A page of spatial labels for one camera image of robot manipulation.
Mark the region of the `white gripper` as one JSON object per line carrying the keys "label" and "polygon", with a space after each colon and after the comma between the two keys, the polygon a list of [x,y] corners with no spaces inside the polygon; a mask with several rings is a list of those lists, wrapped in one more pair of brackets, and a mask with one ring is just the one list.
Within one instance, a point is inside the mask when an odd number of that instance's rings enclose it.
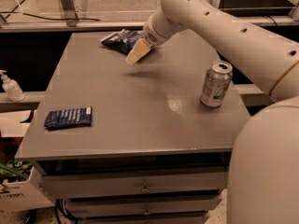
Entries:
{"label": "white gripper", "polygon": [[162,45],[173,33],[172,22],[160,8],[157,9],[143,26],[143,34],[146,38],[140,38],[135,42],[125,59],[126,63],[134,65],[151,51],[152,46]]}

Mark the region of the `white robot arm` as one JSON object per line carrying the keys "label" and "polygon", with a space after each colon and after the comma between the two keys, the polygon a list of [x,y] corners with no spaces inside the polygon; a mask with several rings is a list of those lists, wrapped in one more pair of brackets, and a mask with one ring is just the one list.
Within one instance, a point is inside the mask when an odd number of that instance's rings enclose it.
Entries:
{"label": "white robot arm", "polygon": [[161,0],[126,62],[136,63],[185,29],[204,38],[273,102],[235,139],[227,224],[299,224],[299,44],[208,0]]}

